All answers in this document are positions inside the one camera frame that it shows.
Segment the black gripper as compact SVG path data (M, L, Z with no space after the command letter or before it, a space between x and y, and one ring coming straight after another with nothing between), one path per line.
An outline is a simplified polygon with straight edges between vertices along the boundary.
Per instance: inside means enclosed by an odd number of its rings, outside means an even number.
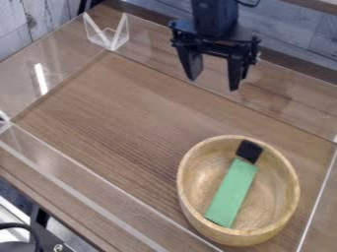
M261 42L260 36L238 24L239 6L254 8L260 2L191 0L193 18L169 23L171 45L191 81L203 71L203 54L207 54L227 60L229 90L238 90L249 65L257 62Z

